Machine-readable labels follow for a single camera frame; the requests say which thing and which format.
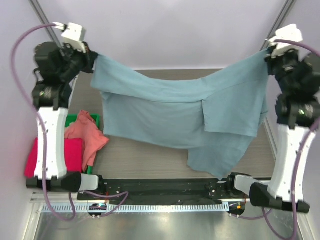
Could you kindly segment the blue t shirt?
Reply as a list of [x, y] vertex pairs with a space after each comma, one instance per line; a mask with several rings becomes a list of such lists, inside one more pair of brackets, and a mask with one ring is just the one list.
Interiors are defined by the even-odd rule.
[[188, 151], [195, 171], [222, 178], [243, 158], [268, 106], [266, 51], [193, 80], [150, 78], [100, 55], [91, 86], [104, 133]]

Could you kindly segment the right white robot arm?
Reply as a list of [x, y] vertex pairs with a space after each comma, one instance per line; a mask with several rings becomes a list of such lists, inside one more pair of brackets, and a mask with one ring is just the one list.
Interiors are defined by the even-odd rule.
[[270, 52], [265, 61], [268, 74], [281, 89], [277, 97], [278, 147], [269, 184], [247, 174], [231, 173], [225, 185], [231, 198], [248, 196], [253, 206], [287, 212], [308, 213], [303, 179], [310, 146], [316, 137], [320, 118], [320, 58], [310, 52], [299, 59], [297, 49], [281, 55]]

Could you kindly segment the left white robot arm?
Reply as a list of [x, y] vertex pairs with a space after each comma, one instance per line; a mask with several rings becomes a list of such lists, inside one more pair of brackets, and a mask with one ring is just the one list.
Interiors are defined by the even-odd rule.
[[69, 171], [65, 161], [65, 124], [73, 87], [79, 73], [92, 74], [98, 54], [84, 42], [83, 50], [65, 43], [44, 42], [35, 48], [38, 79], [32, 90], [32, 106], [36, 110], [38, 137], [37, 162], [33, 176], [26, 179], [29, 189], [53, 192], [88, 191], [95, 200], [106, 195], [99, 175]]

